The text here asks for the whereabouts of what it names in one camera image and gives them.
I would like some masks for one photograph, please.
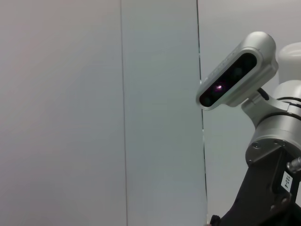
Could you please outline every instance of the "white backdrop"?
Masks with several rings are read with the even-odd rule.
[[[195,0],[122,0],[129,226],[200,226],[206,188]]]
[[[125,226],[119,0],[4,0],[0,32],[0,225]]]
[[[296,0],[198,0],[201,78],[207,75],[253,31],[269,33],[278,51],[301,41],[296,27],[301,2]],[[281,82],[301,79],[274,77],[264,88],[272,94]],[[204,112],[208,212],[223,215],[232,206],[245,176],[246,148],[254,128],[240,107],[220,106]]]

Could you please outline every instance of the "white robot link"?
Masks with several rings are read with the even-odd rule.
[[[295,43],[280,51],[280,73],[300,74],[300,49]],[[301,225],[301,208],[295,203],[301,179],[301,81],[284,82],[268,95],[261,87],[278,70],[275,55],[273,38],[253,32],[198,90],[196,101],[204,110],[245,101],[241,108],[255,126],[245,179],[228,213],[212,217],[213,226]]]

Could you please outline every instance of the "camera lens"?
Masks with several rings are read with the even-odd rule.
[[[236,67],[233,69],[233,72],[231,73],[230,77],[232,80],[240,80],[242,75],[243,69],[240,67]]]
[[[241,55],[199,98],[205,107],[212,106],[257,65],[251,53]]]

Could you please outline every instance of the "metal bracket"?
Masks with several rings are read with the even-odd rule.
[[[301,225],[301,208],[295,204],[300,175],[290,175],[290,191],[282,184],[286,163],[292,160],[293,157],[281,147],[260,161],[252,163],[233,206],[221,219],[215,216],[212,225]]]
[[[286,113],[289,103],[276,100],[270,95],[269,100],[265,100],[258,92],[255,92],[241,105],[241,108],[256,128],[267,115]]]

